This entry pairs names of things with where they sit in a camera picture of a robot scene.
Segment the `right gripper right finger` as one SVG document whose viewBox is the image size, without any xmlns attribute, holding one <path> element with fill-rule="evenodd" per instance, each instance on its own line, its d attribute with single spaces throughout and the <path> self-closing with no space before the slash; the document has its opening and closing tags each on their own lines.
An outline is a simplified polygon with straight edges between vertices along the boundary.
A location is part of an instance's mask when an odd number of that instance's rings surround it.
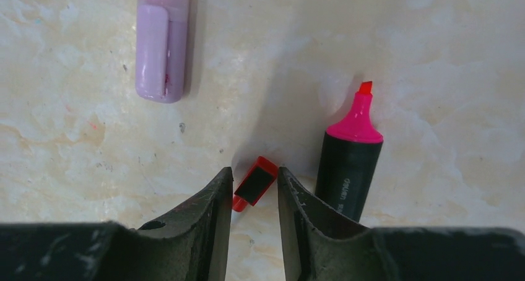
<svg viewBox="0 0 525 281">
<path fill-rule="evenodd" d="M 523 280 L 524 235 L 507 228 L 368 228 L 277 178 L 287 280 Z"/>
</svg>

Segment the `small red pen cap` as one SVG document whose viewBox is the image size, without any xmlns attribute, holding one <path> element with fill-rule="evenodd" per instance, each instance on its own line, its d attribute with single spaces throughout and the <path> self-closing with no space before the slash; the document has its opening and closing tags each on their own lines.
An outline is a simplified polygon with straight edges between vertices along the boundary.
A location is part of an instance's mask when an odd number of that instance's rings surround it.
<svg viewBox="0 0 525 281">
<path fill-rule="evenodd" d="M 248 205 L 255 206 L 277 179 L 278 170 L 276 164 L 259 156 L 234 192 L 232 210 L 242 212 Z"/>
</svg>

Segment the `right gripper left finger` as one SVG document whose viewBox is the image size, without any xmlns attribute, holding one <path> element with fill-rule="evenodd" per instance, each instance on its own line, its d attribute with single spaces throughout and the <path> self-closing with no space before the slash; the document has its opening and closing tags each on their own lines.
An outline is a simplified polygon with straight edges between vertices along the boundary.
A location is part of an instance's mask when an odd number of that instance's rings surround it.
<svg viewBox="0 0 525 281">
<path fill-rule="evenodd" d="M 117 222 L 3 223 L 2 280 L 223 280 L 232 169 L 140 228 Z"/>
</svg>

